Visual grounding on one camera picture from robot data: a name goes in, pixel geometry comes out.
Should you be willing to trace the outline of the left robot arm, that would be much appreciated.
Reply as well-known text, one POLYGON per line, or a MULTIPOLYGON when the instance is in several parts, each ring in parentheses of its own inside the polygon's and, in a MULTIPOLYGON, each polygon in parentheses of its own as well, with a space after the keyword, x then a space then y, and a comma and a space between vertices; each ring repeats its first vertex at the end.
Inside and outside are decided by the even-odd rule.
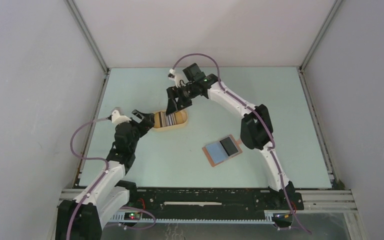
POLYGON ((57 207, 54 232, 56 240, 99 240, 110 218, 119 209, 133 208, 138 202, 135 183, 119 185, 135 161, 135 151, 140 138, 155 126, 155 115, 133 110, 132 118, 121 114, 118 107, 110 116, 94 119, 81 125, 72 135, 86 126, 110 121, 115 126, 114 142, 106 158, 98 157, 104 166, 97 177, 72 200, 63 200, 57 207))

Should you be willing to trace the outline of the brown leather card holder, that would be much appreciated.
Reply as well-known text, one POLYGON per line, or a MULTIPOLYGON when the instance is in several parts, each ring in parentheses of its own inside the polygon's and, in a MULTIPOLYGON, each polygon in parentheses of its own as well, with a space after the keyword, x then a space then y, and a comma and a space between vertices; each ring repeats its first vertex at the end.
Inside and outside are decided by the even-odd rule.
POLYGON ((235 139, 234 136, 232 134, 230 134, 230 135, 227 135, 221 139, 216 140, 216 141, 211 142, 211 143, 208 143, 202 147, 202 151, 203 151, 204 155, 206 156, 209 164, 212 167, 216 167, 216 166, 228 161, 229 159, 232 159, 232 158, 240 155, 243 152, 243 150, 241 149, 242 140, 240 138, 235 139), (227 156, 225 150, 222 148, 222 146, 220 144, 220 140, 224 139, 226 137, 231 137, 235 141, 237 147, 239 148, 239 153, 237 153, 236 155, 233 155, 231 157, 227 156))

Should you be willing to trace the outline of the yellow oval card tray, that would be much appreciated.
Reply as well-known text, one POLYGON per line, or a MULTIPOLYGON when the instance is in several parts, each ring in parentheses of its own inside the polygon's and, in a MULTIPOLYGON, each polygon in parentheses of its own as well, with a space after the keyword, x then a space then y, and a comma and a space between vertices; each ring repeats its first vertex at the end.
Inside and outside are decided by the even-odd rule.
POLYGON ((154 127, 156 132, 176 130, 188 124, 189 116, 186 110, 166 115, 164 110, 154 112, 154 127))

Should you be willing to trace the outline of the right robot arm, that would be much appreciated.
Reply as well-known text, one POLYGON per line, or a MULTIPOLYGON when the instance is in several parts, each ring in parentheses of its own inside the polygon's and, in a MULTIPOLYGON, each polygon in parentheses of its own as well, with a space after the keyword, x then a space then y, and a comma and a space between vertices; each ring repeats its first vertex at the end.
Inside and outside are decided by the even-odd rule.
POLYGON ((217 74, 205 74, 196 63, 184 68, 182 73, 172 68, 167 77, 174 81, 174 86, 166 90, 166 113, 173 114, 186 109, 192 106, 194 98, 203 96, 239 117, 242 143, 248 149, 258 151, 265 161, 268 187, 273 192, 271 204, 277 209, 288 206, 296 189, 286 176, 275 151, 274 130, 268 108, 264 104, 247 102, 229 89, 217 74))

